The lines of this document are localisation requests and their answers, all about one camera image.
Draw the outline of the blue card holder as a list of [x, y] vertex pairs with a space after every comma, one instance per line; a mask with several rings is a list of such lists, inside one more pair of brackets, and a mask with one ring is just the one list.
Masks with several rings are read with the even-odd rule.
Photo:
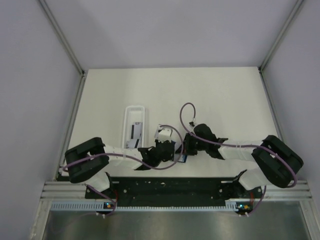
[[182, 154], [181, 155], [181, 144], [176, 142], [174, 145], [174, 161], [177, 161], [178, 163], [185, 164], [187, 162], [187, 155]]

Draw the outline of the white plastic basket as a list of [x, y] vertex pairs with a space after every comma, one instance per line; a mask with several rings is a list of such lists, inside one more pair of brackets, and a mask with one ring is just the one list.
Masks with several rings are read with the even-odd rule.
[[137, 149], [145, 147], [146, 109], [142, 105], [131, 105], [125, 108], [122, 147]]

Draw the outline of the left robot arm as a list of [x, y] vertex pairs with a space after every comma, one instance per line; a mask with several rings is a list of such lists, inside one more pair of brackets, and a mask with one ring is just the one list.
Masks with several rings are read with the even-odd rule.
[[174, 159], [175, 142], [155, 140], [155, 146], [116, 148], [105, 145], [100, 137], [87, 140], [65, 152], [66, 166], [62, 168], [72, 184], [84, 183], [93, 187], [102, 198], [114, 191], [107, 166], [146, 171], [158, 168], [161, 162]]

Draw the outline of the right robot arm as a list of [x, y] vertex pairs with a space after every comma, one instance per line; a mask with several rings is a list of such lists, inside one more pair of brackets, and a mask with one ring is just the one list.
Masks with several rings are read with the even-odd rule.
[[252, 189], [260, 186], [274, 185], [286, 189], [297, 185], [297, 173], [304, 162], [278, 137], [268, 135], [258, 141], [234, 141], [216, 137], [204, 123], [192, 127], [183, 140], [185, 155], [195, 156], [203, 151], [218, 160], [256, 163], [256, 168], [245, 169], [235, 177], [233, 192], [237, 197], [245, 198]]

